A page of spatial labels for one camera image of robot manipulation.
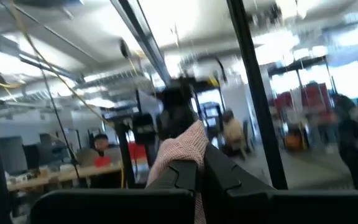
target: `person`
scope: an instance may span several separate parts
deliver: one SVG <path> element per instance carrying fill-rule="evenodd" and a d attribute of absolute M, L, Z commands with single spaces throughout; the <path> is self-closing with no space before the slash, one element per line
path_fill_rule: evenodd
<path fill-rule="evenodd" d="M 356 105 L 348 97 L 340 94 L 333 96 L 334 112 L 338 123 L 339 155 L 348 167 L 354 188 L 358 190 L 358 120 L 350 118 L 349 112 Z"/>
<path fill-rule="evenodd" d="M 82 167 L 106 166 L 121 158 L 119 149 L 111 149 L 109 138 L 101 133 L 94 137 L 94 149 L 84 150 L 77 153 L 77 161 Z M 91 178 L 91 188 L 109 189 L 121 187 L 121 173 L 113 172 L 102 174 Z"/>
<path fill-rule="evenodd" d="M 239 154 L 246 158 L 246 137 L 240 121 L 234 118 L 233 111 L 227 110 L 223 115 L 224 152 L 228 156 Z"/>

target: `red object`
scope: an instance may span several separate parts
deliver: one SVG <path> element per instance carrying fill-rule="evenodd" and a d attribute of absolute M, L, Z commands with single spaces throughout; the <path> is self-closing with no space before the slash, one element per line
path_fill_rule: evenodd
<path fill-rule="evenodd" d="M 110 160 L 110 158 L 109 157 L 107 157 L 107 156 L 104 156 L 104 157 L 98 157 L 98 158 L 96 158 L 95 160 L 94 160 L 94 165 L 96 166 L 96 167 L 104 167 L 104 166 L 108 166 L 108 165 L 110 165 L 110 163 L 111 163 L 111 160 Z"/>
<path fill-rule="evenodd" d="M 134 142 L 128 143 L 128 150 L 131 159 L 143 159 L 146 158 L 146 150 L 143 145 L 138 145 Z"/>

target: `wooden desk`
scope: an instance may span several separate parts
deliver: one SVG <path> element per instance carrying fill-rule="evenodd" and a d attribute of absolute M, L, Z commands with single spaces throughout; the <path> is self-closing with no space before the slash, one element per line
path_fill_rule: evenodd
<path fill-rule="evenodd" d="M 78 174 L 80 178 L 87 178 L 93 175 L 107 174 L 111 172 L 120 172 L 121 163 L 111 164 L 106 167 L 80 167 L 78 168 Z M 63 170 L 59 172 L 53 172 L 48 177 L 39 177 L 36 179 L 30 179 L 27 181 L 19 182 L 16 184 L 8 184 L 7 188 L 9 191 L 25 190 L 34 187 L 40 187 L 49 183 L 54 183 L 57 179 L 58 182 L 74 180 L 77 178 L 75 170 Z"/>

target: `table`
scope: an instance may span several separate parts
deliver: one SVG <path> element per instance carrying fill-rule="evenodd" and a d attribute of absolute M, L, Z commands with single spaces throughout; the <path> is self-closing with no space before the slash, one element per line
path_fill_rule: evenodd
<path fill-rule="evenodd" d="M 119 172 L 121 170 L 121 163 L 113 163 L 110 166 L 106 167 L 79 167 L 78 174 L 80 178 L 87 178 L 93 175 L 101 175 L 101 174 L 108 174 L 111 172 Z M 8 191 L 17 191 L 17 190 L 25 190 L 34 187 L 40 187 L 43 185 L 47 185 L 50 183 L 55 182 L 64 182 L 68 180 L 77 179 L 77 175 L 74 169 L 72 170 L 62 170 L 59 172 L 52 172 L 49 174 L 48 177 L 38 177 L 35 179 L 30 179 L 27 181 L 18 182 L 16 184 L 8 184 L 7 189 Z"/>

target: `towel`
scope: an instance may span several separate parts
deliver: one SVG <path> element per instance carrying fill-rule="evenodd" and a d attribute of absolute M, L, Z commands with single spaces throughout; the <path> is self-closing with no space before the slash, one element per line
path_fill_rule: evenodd
<path fill-rule="evenodd" d="M 174 160 L 191 160 L 204 170 L 204 154 L 208 138 L 202 121 L 193 123 L 183 134 L 175 139 L 167 139 L 161 143 L 157 158 L 150 170 L 147 185 L 152 183 Z M 205 224 L 205 215 L 201 194 L 196 195 L 195 224 Z"/>

